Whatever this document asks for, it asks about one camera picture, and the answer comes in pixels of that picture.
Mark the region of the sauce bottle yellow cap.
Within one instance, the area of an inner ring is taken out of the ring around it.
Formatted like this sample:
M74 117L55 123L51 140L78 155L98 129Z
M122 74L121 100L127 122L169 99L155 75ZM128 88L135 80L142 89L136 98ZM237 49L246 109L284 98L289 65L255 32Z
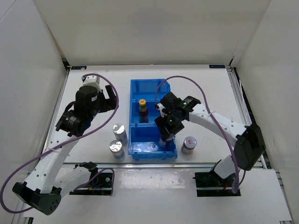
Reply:
M140 99L139 100L139 122L140 123L148 123L148 109L146 106L146 100Z

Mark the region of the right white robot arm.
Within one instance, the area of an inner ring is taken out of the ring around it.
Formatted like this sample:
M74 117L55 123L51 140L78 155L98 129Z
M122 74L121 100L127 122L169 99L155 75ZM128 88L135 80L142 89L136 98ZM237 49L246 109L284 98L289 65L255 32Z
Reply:
M184 128L184 120L200 125L228 141L233 151L212 169L210 182L214 186L223 185L227 177L239 170L250 171L265 151L262 131L258 125L247 126L209 112L194 97L188 96L181 100L169 92L155 104L155 108L160 112L155 124L163 142L172 140Z

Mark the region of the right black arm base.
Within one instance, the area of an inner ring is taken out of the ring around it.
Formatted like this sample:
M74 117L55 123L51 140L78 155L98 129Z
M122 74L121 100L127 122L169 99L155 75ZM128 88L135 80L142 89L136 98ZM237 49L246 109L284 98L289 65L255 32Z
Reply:
M197 188L197 197L241 196L240 190L235 194L232 192L235 174L231 174L226 179L221 179L210 172L196 172L193 179Z

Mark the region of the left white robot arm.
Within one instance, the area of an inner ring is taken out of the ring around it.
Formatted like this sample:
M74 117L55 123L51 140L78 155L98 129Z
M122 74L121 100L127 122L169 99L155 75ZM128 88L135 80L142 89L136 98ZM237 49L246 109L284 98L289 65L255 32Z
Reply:
M65 159L80 139L87 137L85 131L98 113L116 112L119 97L113 85L106 85L108 98L98 84L83 85L76 92L75 101L70 102L58 123L54 138L36 159L39 161L31 174L14 184L12 191L31 209L50 215L59 206L61 199L80 188L99 186L99 170L93 162L75 165L73 170L58 178L57 174Z

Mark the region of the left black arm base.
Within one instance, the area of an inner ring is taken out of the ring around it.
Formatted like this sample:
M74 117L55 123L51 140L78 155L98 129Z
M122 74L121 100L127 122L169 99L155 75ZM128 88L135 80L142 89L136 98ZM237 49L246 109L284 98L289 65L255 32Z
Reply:
M71 191L69 194L78 196L111 196L114 190L114 170L112 168L104 168L96 175L92 182Z

